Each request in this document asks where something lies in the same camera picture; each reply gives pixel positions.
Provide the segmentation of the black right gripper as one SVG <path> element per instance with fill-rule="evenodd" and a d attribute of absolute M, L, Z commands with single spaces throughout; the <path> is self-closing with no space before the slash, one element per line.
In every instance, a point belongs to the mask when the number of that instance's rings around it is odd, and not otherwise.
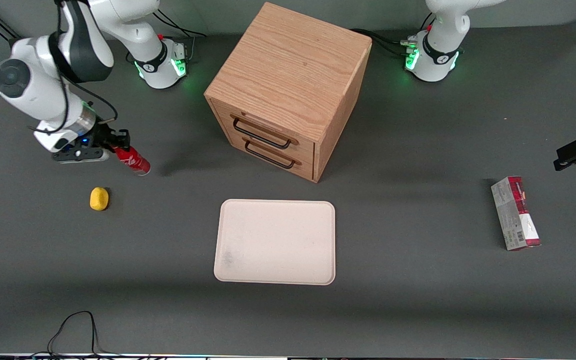
<path fill-rule="evenodd" d="M 107 123 L 96 123 L 89 132 L 75 140 L 76 150 L 103 148 L 114 154 L 117 147 L 122 150 L 130 149 L 130 132 L 127 129 L 120 129 L 116 131 L 115 135 L 114 130 Z"/>

